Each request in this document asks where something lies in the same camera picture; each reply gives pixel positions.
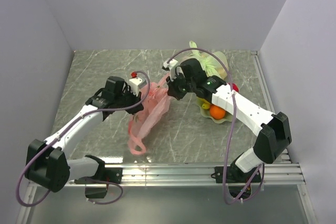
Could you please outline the fake orange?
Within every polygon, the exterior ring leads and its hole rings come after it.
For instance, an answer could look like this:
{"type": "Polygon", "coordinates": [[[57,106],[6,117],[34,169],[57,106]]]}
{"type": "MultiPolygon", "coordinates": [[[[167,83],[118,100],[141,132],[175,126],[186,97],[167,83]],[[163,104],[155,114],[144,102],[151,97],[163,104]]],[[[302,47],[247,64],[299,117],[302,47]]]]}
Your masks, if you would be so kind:
{"type": "Polygon", "coordinates": [[[221,120],[225,117],[226,111],[224,109],[212,104],[210,109],[209,109],[209,114],[215,120],[221,120]]]}

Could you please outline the fake banana bunch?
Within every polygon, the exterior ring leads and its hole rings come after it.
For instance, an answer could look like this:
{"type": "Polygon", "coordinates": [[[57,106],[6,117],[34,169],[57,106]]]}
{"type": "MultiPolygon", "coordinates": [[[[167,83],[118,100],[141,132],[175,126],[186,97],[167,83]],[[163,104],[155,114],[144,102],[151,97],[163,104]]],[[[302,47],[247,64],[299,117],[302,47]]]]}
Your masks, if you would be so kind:
{"type": "Polygon", "coordinates": [[[198,102],[202,109],[209,110],[211,107],[211,103],[206,101],[205,99],[198,98],[198,102]]]}

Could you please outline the fake red apple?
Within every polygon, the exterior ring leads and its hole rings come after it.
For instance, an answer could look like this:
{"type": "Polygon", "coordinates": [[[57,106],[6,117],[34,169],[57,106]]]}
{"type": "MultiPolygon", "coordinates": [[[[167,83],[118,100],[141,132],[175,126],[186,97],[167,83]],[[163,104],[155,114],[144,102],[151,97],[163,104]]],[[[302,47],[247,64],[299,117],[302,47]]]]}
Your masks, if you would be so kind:
{"type": "Polygon", "coordinates": [[[229,83],[228,85],[230,89],[233,90],[234,92],[239,92],[239,88],[235,83],[229,83]]]}

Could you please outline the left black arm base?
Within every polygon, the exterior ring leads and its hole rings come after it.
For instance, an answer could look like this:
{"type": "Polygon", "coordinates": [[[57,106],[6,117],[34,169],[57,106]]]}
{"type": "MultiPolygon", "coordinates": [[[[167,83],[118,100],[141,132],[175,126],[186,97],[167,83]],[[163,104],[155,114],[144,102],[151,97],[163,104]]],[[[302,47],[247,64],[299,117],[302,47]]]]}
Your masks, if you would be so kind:
{"type": "Polygon", "coordinates": [[[74,183],[78,185],[89,184],[103,184],[103,187],[93,186],[85,188],[85,197],[88,200],[104,199],[108,195],[108,190],[112,186],[116,186],[120,189],[119,196],[114,200],[117,201],[123,196],[123,188],[120,186],[122,181],[123,168],[109,167],[105,168],[101,175],[97,175],[90,178],[75,179],[74,183]]]}

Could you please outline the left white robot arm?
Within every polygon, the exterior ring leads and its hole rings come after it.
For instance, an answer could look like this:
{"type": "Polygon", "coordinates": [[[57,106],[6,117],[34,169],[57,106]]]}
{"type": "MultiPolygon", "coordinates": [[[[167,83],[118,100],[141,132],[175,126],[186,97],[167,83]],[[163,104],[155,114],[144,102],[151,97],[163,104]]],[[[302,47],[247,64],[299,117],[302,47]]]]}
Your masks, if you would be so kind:
{"type": "Polygon", "coordinates": [[[43,141],[33,140],[28,147],[23,175],[56,193],[70,180],[86,178],[93,183],[105,179],[105,162],[93,155],[69,159],[78,143],[115,111],[136,114],[144,109],[141,88],[147,77],[134,75],[128,81],[110,76],[103,88],[91,96],[65,126],[43,141]]]}

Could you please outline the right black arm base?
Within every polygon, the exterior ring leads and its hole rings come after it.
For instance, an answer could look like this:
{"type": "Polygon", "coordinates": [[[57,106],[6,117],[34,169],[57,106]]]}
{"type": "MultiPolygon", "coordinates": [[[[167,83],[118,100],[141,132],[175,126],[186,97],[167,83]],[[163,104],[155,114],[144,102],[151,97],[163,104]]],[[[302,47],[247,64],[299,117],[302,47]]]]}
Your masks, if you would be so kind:
{"type": "Polygon", "coordinates": [[[234,168],[231,166],[227,167],[226,171],[226,183],[227,184],[242,184],[242,186],[228,186],[228,193],[232,198],[236,198],[238,194],[242,191],[240,199],[245,200],[252,196],[252,188],[249,185],[245,190],[243,187],[252,177],[254,171],[257,171],[256,175],[251,180],[251,183],[262,183],[264,175],[260,172],[260,169],[253,168],[248,173],[243,173],[239,168],[234,168]]]}

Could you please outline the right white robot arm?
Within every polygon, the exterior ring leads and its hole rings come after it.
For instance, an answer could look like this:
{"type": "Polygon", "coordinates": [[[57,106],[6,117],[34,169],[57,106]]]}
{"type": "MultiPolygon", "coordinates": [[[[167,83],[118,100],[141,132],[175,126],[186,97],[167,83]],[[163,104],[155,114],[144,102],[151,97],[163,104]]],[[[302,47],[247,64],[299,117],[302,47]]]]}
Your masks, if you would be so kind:
{"type": "Polygon", "coordinates": [[[252,103],[218,76],[207,76],[197,59],[182,63],[166,61],[163,69],[167,77],[168,95],[180,100],[187,93],[195,93],[211,105],[235,115],[256,135],[252,148],[239,155],[230,165],[233,182],[242,182],[250,171],[261,164],[272,164],[292,142],[288,117],[279,112],[274,114],[252,103]]]}

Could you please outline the pink plastic bag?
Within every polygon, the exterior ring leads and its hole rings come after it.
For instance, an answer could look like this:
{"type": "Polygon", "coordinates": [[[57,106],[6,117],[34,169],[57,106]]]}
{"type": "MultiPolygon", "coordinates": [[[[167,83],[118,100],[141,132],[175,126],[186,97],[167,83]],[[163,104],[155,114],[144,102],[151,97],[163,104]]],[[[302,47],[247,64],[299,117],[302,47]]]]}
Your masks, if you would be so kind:
{"type": "Polygon", "coordinates": [[[128,123],[128,147],[133,155],[146,153],[143,140],[169,110],[172,97],[168,96],[166,74],[159,82],[151,82],[148,96],[143,102],[144,109],[133,115],[128,123]]]}

